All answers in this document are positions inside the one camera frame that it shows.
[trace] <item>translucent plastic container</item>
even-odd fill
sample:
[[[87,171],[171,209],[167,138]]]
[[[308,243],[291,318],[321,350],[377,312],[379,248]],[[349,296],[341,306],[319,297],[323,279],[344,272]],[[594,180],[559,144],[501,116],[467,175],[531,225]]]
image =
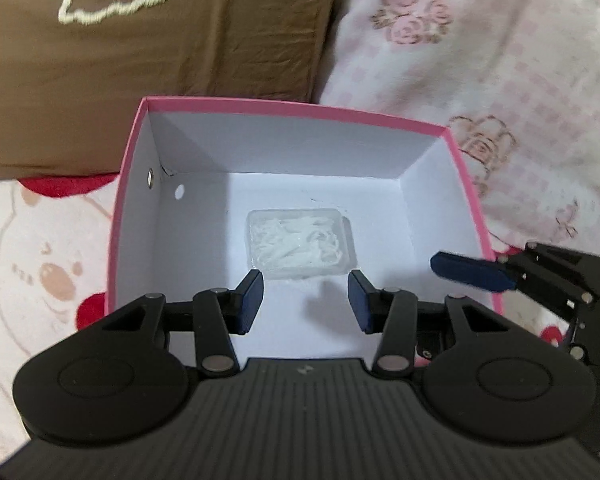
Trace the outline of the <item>translucent plastic container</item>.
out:
[[[268,280],[349,272],[351,260],[337,209],[267,209],[247,216],[249,264]]]

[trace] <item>open cardboard box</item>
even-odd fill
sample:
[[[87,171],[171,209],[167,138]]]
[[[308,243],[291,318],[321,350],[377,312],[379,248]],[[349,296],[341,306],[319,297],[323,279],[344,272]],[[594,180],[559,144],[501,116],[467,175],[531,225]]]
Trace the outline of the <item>open cardboard box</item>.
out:
[[[107,309],[148,292],[168,301],[233,288],[248,272],[247,215],[256,209],[336,208],[353,267],[377,287],[421,300],[468,294],[500,312],[500,298],[437,278],[439,250],[492,258],[471,179],[448,129],[317,105],[219,98],[147,98],[131,133],[110,242]],[[347,276],[266,280],[245,336],[250,356],[362,357]],[[190,333],[170,351],[195,363]]]

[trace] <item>yellow embroidery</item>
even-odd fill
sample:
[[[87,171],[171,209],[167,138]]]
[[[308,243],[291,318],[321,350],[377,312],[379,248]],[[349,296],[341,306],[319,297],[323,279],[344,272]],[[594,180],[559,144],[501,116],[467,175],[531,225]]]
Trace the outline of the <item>yellow embroidery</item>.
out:
[[[94,25],[100,23],[109,16],[128,16],[133,14],[141,7],[153,7],[163,3],[166,0],[131,0],[130,2],[113,2],[104,9],[83,10],[75,9],[69,11],[72,0],[62,0],[62,5],[58,9],[58,21],[65,25],[73,22],[83,25]]]

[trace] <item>brown fabric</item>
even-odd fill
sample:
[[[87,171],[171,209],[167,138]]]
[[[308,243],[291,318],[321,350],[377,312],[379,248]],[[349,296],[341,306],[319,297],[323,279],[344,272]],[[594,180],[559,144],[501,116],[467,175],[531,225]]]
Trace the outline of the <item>brown fabric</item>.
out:
[[[61,1],[0,0],[0,178],[118,170],[145,95],[307,101],[332,3],[167,0],[84,26]]]

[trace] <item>metal pin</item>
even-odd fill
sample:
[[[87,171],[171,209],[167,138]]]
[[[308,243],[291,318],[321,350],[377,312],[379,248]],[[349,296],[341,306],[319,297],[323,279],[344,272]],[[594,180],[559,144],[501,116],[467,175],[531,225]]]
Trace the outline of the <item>metal pin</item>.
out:
[[[401,372],[409,367],[409,360],[401,355],[383,355],[378,359],[378,366],[385,372]]]
[[[576,361],[582,361],[584,359],[584,348],[582,348],[582,346],[574,346],[569,350],[569,354],[576,359]]]
[[[202,359],[202,367],[210,372],[225,372],[234,367],[234,360],[226,355],[209,355]]]

